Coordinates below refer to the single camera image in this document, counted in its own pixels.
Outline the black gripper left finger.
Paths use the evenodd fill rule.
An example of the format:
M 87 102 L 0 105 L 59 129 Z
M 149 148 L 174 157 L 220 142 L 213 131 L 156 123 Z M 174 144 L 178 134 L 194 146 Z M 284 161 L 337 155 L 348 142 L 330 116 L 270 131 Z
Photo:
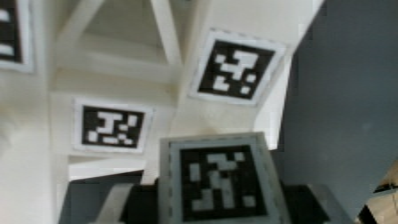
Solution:
M 158 224 L 156 186 L 115 184 L 94 224 Z

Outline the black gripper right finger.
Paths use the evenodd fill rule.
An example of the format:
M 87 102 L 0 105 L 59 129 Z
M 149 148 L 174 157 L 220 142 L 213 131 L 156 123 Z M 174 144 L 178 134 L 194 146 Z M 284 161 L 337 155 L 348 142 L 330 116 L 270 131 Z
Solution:
M 291 224 L 353 224 L 325 185 L 284 185 Z

